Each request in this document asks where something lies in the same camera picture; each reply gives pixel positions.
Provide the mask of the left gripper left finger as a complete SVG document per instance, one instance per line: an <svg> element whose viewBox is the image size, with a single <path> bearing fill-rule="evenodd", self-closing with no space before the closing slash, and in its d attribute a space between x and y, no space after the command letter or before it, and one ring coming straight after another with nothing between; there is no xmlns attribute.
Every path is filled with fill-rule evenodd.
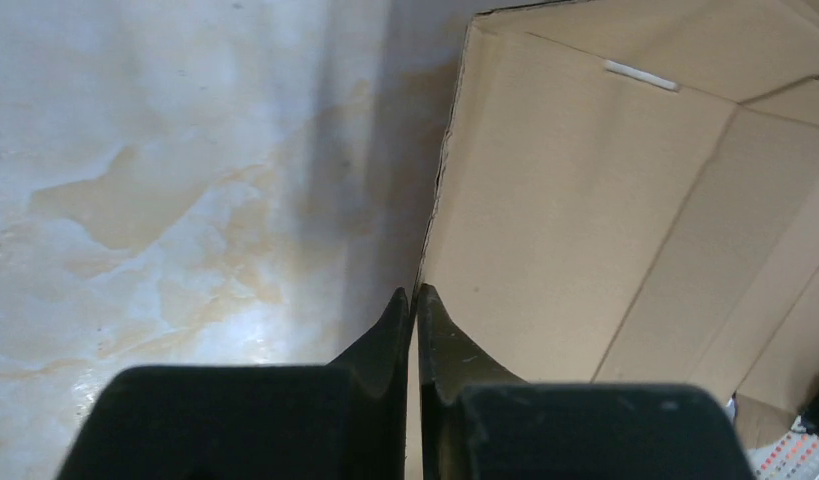
<svg viewBox="0 0 819 480"><path fill-rule="evenodd" d="M410 302L329 363L140 366L102 391L62 479L400 479Z"/></svg>

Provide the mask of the brown cardboard box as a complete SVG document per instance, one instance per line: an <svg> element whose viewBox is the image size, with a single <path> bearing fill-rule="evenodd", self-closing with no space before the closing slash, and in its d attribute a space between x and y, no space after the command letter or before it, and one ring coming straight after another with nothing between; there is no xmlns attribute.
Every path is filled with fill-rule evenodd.
<svg viewBox="0 0 819 480"><path fill-rule="evenodd" d="M476 15L420 277L517 375L697 385L819 479L819 1Z"/></svg>

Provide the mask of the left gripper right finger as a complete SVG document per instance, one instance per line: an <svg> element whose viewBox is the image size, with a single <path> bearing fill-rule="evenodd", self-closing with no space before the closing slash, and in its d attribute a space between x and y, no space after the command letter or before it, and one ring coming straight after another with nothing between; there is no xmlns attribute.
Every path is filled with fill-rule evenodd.
<svg viewBox="0 0 819 480"><path fill-rule="evenodd" d="M427 479L749 479L723 407L688 384L530 383L417 295Z"/></svg>

